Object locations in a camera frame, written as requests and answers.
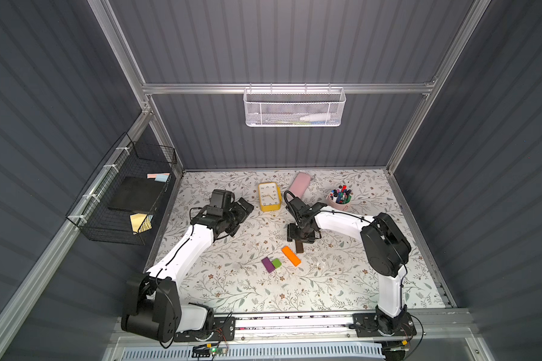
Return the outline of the brown building block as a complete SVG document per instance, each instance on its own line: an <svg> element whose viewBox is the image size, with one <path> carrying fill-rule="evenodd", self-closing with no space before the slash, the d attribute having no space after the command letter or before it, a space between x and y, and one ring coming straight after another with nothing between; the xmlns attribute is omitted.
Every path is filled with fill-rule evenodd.
<svg viewBox="0 0 542 361"><path fill-rule="evenodd" d="M297 254L302 254L304 252L304 245L303 245L302 242L296 241L295 242L295 247L296 247L296 253Z"/></svg>

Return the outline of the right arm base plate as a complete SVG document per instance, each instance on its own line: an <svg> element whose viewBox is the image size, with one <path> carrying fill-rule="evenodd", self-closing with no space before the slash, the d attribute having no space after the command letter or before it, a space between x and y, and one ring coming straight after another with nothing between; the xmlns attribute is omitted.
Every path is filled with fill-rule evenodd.
<svg viewBox="0 0 542 361"><path fill-rule="evenodd" d="M418 334L409 313L400 313L397 317L389 317L377 312L356 313L352 315L352 323L348 326L356 332L357 337L403 337L412 338Z"/></svg>

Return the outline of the orange building block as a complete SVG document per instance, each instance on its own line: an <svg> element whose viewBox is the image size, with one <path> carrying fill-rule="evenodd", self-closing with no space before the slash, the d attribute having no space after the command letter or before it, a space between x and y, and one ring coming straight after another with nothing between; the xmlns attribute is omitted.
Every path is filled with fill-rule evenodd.
<svg viewBox="0 0 542 361"><path fill-rule="evenodd" d="M299 266L299 264L301 264L301 259L295 254L295 252L292 251L289 246L283 247L282 252L293 266L297 267Z"/></svg>

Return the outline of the purple building block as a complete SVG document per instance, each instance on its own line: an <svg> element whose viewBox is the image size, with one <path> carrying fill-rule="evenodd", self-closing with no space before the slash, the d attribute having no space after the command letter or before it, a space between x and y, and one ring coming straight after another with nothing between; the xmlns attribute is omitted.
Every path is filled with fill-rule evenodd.
<svg viewBox="0 0 542 361"><path fill-rule="evenodd" d="M276 270L273 262L268 257L263 258L261 262L268 273L272 273Z"/></svg>

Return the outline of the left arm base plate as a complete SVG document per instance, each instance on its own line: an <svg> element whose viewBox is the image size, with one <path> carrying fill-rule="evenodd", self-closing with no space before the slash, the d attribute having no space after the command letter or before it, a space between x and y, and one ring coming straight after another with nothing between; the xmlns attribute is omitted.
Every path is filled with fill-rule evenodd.
<svg viewBox="0 0 542 361"><path fill-rule="evenodd" d="M236 318L234 316L211 317L200 330L177 332L174 342L224 342L233 341L236 331Z"/></svg>

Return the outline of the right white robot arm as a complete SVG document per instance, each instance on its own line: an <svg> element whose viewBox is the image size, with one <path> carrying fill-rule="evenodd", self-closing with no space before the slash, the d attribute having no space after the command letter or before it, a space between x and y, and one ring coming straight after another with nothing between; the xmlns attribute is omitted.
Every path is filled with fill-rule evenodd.
<svg viewBox="0 0 542 361"><path fill-rule="evenodd" d="M283 193L283 197L288 213L294 218L294 222L288 225L289 242L312 244L320 239L322 231L358 240L364 247L370 267L378 274L376 311L379 316L393 320L404 313L402 284L412 247L390 215L362 216L337 210L322 202L308 205L289 190Z"/></svg>

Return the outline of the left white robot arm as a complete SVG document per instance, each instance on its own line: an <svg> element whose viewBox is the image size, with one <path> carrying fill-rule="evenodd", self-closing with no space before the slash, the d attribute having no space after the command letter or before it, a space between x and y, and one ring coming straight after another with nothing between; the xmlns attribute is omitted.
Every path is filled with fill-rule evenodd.
<svg viewBox="0 0 542 361"><path fill-rule="evenodd" d="M212 337L220 328L213 309L182 303L179 288L200 256L215 241L235 236L253 210L251 203L235 199L230 191L214 191L210 203L190 219L182 240L147 272L127 281L121 329L163 347Z"/></svg>

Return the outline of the green building block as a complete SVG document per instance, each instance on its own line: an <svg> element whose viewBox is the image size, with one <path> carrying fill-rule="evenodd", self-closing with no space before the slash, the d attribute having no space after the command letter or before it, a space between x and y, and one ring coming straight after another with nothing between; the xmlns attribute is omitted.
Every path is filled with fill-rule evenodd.
<svg viewBox="0 0 542 361"><path fill-rule="evenodd" d="M279 259L273 260L272 264L275 267L275 269L278 269L282 265L282 263L281 263L281 261Z"/></svg>

